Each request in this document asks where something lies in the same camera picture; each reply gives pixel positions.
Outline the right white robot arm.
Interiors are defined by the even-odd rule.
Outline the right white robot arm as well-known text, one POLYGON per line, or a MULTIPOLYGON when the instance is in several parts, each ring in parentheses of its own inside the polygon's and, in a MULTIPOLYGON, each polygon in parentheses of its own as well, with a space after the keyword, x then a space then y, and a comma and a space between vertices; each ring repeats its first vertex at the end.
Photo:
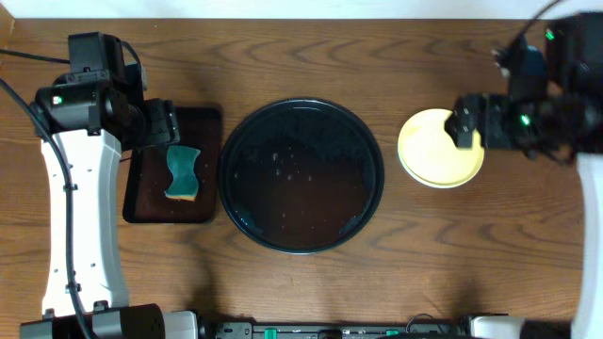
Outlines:
POLYGON ((579 306, 568 329, 536 321, 511 325, 519 338, 602 335, 602 14, 579 12, 550 22, 539 51, 518 34, 497 51, 508 79, 505 94, 475 93, 455 102, 444 129, 459 149, 475 134, 485 149, 552 158, 561 147, 576 165, 584 202, 579 306))

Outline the yellow plate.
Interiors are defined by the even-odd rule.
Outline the yellow plate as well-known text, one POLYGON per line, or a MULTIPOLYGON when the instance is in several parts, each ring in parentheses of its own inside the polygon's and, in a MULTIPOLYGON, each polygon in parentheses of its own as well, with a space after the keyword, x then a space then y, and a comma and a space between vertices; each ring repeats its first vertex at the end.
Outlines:
POLYGON ((484 149, 473 146, 462 150, 454 146, 444 130, 452 112, 443 108, 420 111, 405 122, 399 132, 398 155, 418 176, 437 183, 460 180, 484 160, 484 149))

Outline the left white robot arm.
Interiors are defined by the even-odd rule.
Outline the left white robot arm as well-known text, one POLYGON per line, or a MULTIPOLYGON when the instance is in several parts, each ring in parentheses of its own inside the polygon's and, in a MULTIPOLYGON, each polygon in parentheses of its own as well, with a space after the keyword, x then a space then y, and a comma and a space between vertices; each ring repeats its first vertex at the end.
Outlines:
POLYGON ((133 306, 122 274, 116 189, 122 153, 178 140, 170 102, 145 100, 130 65, 67 73, 25 109, 41 138, 51 200, 51 254, 42 318, 23 338, 197 338, 192 311, 133 306))

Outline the green yellow sponge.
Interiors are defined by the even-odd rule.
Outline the green yellow sponge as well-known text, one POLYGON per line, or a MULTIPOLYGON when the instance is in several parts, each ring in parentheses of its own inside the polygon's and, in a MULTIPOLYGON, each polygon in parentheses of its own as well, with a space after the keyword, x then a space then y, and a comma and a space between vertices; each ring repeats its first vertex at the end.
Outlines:
POLYGON ((195 172, 197 157, 201 154, 199 149, 188 146, 170 146, 167 150, 166 160, 171 183, 164 191, 170 200, 194 202, 200 190, 199 180, 195 172))

